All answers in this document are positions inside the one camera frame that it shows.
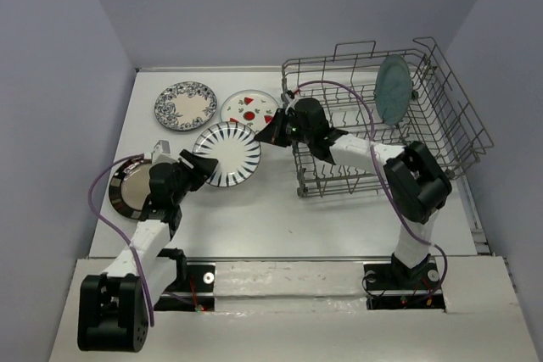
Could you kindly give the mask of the blue striped white plate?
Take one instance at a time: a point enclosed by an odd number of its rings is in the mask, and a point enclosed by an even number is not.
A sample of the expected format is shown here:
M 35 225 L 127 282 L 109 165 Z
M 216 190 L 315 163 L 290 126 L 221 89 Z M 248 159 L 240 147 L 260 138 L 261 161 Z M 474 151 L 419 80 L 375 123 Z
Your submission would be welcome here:
M 218 161 L 207 180 L 210 186 L 234 187 L 247 181 L 257 170 L 261 146 L 248 126 L 222 121 L 200 134 L 193 145 L 193 153 Z

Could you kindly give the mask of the watermelon pattern plate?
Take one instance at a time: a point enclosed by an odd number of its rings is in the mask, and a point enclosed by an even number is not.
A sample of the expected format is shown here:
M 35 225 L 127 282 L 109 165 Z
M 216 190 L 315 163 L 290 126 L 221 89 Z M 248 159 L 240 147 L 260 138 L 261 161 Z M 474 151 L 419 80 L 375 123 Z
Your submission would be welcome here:
M 277 101 L 260 90 L 242 90 L 227 97 L 221 106 L 221 120 L 237 122 L 258 133 L 273 119 L 278 109 Z

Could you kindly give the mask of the dark striped rim plate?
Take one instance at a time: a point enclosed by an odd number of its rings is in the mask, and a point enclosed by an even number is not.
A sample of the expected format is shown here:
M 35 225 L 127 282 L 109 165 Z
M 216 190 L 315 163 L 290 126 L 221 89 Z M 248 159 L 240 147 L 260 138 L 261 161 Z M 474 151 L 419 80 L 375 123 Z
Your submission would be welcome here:
M 149 195 L 150 159 L 136 157 L 124 160 L 109 180 L 108 197 L 113 209 L 121 216 L 138 220 Z

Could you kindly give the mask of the teal ceramic plate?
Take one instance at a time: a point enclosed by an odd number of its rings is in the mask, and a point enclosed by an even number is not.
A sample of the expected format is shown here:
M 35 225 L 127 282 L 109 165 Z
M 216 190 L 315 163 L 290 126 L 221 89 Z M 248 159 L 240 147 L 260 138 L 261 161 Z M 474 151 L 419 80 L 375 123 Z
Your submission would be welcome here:
M 411 101 L 411 73 L 400 55 L 389 55 L 379 66 L 374 88 L 378 115 L 385 125 L 398 125 Z

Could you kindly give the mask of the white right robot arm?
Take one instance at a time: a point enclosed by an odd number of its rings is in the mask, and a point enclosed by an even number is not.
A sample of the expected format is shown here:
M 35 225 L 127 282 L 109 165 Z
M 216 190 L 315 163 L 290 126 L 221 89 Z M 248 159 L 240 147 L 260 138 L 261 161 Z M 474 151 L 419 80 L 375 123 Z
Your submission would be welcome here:
M 390 261 L 392 281 L 410 287 L 421 278 L 433 246 L 435 219 L 452 190 L 425 144 L 382 144 L 332 127 L 323 106 L 312 97 L 278 109 L 255 140 L 283 148 L 302 143 L 325 163 L 375 175 L 400 221 L 399 240 Z

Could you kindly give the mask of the blue floral plate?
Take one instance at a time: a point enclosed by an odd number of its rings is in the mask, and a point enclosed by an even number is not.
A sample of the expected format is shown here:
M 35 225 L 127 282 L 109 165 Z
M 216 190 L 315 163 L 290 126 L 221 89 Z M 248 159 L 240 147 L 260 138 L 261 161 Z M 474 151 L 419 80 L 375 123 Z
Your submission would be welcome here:
M 191 131 L 209 122 L 217 110 L 217 98 L 209 86 L 196 81 L 178 82 L 156 98 L 154 116 L 171 131 Z

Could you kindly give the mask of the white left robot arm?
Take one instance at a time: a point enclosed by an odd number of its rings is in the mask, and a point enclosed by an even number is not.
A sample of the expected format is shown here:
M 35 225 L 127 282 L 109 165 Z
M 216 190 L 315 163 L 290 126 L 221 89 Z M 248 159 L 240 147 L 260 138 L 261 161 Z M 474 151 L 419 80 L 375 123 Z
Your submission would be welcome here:
M 205 184 L 218 161 L 188 150 L 173 159 L 156 145 L 150 153 L 118 159 L 114 165 L 121 167 L 131 161 L 149 164 L 149 193 L 132 236 L 104 221 L 125 247 L 101 273 L 88 275 L 81 282 L 77 324 L 81 351 L 139 352 L 155 325 L 154 306 L 167 288 L 177 290 L 187 282 L 191 288 L 185 303 L 197 311 L 202 309 L 185 253 L 168 244 L 182 219 L 182 200 Z

